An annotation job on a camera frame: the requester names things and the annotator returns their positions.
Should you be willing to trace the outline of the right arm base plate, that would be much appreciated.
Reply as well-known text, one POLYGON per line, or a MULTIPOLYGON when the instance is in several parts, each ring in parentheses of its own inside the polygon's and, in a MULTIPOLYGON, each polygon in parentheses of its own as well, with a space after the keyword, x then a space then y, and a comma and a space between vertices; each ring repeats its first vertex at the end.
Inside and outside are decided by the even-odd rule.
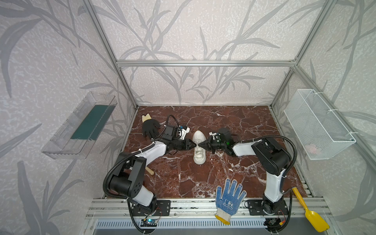
POLYGON ((249 199, 244 203, 246 208, 249 210, 250 215, 259 216, 278 216, 278 215, 288 215, 289 206, 283 201, 280 205, 268 206, 264 204, 262 199, 249 199))

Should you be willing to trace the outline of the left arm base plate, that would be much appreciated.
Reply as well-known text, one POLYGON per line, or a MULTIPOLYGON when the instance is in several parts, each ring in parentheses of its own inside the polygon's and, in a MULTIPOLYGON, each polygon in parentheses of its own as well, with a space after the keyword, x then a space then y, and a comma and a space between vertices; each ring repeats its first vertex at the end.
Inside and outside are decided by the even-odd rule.
POLYGON ((141 204, 131 205, 130 211, 133 216, 169 216, 170 209, 170 200, 153 199, 149 206, 141 204))

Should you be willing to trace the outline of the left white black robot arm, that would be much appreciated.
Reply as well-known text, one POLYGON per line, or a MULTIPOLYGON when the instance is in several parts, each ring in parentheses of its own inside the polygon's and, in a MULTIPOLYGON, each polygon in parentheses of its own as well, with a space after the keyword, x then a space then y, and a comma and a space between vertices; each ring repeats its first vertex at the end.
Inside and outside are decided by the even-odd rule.
POLYGON ((194 149, 196 144, 186 137, 189 131, 187 126, 167 125, 150 145, 135 152, 120 153, 115 165, 104 178, 102 187, 105 195, 154 208, 156 196, 143 185, 146 167, 171 151, 194 149))

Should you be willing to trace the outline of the white knit sneaker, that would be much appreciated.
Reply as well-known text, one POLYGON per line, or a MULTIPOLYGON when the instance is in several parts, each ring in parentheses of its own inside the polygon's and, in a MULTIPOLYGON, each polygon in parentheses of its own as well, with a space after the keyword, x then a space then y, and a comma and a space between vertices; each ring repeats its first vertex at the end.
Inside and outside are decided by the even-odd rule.
POLYGON ((200 143, 204 142, 206 137, 203 132, 197 130, 193 135, 193 142, 196 144, 194 148, 193 160, 197 165, 202 165, 206 161, 206 150, 199 146, 200 143))

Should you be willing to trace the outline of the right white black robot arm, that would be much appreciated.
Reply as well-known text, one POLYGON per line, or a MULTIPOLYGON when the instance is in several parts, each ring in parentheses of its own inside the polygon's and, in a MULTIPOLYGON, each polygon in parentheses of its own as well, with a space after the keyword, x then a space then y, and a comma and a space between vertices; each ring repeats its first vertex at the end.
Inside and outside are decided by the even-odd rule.
POLYGON ((267 173, 263 194, 265 204, 276 207, 284 197, 283 185, 287 173, 297 160, 297 149, 292 140, 281 135, 267 135, 245 141, 235 141, 230 129, 221 128, 198 142, 197 146, 215 153, 224 151, 232 157, 254 155, 267 173))

